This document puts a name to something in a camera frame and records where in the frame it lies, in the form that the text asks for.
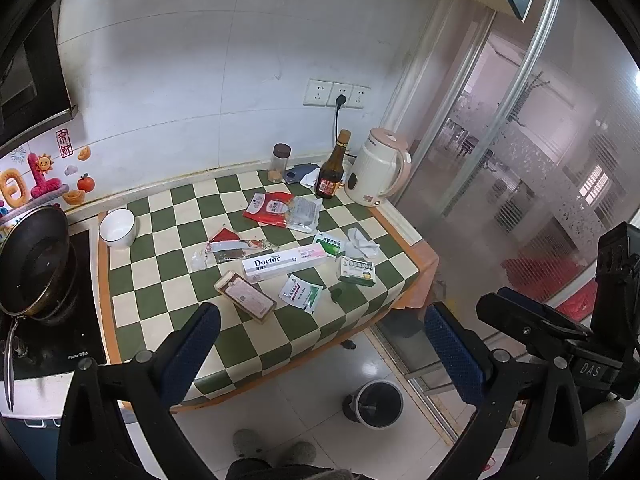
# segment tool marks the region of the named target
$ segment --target green and white checkered tablecloth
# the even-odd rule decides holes
[[[372,260],[378,282],[370,288],[338,282],[336,262],[295,272],[302,280],[329,289],[322,292],[315,313],[309,315],[278,298],[287,276],[265,280],[257,287],[278,304],[259,324],[214,289],[228,270],[242,274],[241,262],[191,272],[191,256],[225,224],[242,238],[267,238],[281,250],[311,243],[313,236],[260,225],[242,216],[254,193],[265,190],[311,193],[300,184],[271,184],[266,171],[251,171],[177,187],[127,205],[139,222],[138,236],[128,250],[110,250],[109,271],[122,360],[145,348],[157,349],[203,301],[217,305],[222,315],[220,336],[183,405],[230,392],[363,325],[418,275],[417,267],[371,211],[340,190],[323,201],[318,229],[346,238],[348,229],[357,226],[379,243],[382,251]],[[337,303],[330,297],[335,288],[342,290]]]

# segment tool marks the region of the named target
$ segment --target gray slipper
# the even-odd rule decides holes
[[[264,453],[264,442],[254,430],[236,431],[233,441],[238,458],[261,458]]]
[[[278,459],[278,465],[312,465],[316,460],[316,446],[306,440],[300,440],[287,449]]]

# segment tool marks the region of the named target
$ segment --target kitchen counter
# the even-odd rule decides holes
[[[260,225],[242,216],[254,193],[265,190],[311,193],[300,184],[271,184],[266,171],[187,184],[127,204],[139,224],[138,236],[128,250],[109,250],[102,242],[98,245],[102,324],[111,363],[131,359],[145,348],[158,348],[203,301],[220,309],[220,336],[176,410],[221,402],[350,338],[382,318],[392,304],[404,306],[405,296],[412,298],[409,306],[422,306],[426,298],[437,256],[426,262],[424,254],[414,251],[380,211],[353,203],[340,190],[331,200],[323,201],[318,230],[346,238],[348,229],[357,226],[375,240],[381,248],[373,259],[376,285],[338,282],[335,262],[295,272],[299,278],[325,287],[315,313],[310,315],[278,298],[287,281],[287,276],[279,276],[258,284],[277,299],[276,310],[263,324],[253,320],[214,289],[214,283],[228,270],[242,274],[241,262],[193,272],[191,257],[223,225],[243,238],[267,238],[281,250],[311,243],[312,235]],[[426,245],[422,240],[416,244],[418,248],[420,244]],[[417,280],[425,270],[429,271],[427,279]],[[423,291],[418,298],[405,294],[415,282],[420,282],[419,290]],[[334,303],[330,292],[336,288],[342,292]]]

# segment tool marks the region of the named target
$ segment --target electric kettle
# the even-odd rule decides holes
[[[344,190],[355,203],[374,207],[404,184],[410,170],[407,143],[389,130],[373,128],[353,163]]]

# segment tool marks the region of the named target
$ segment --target pan handle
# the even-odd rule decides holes
[[[24,316],[14,318],[4,345],[4,396],[10,412],[14,410],[14,334],[18,322],[23,318]]]

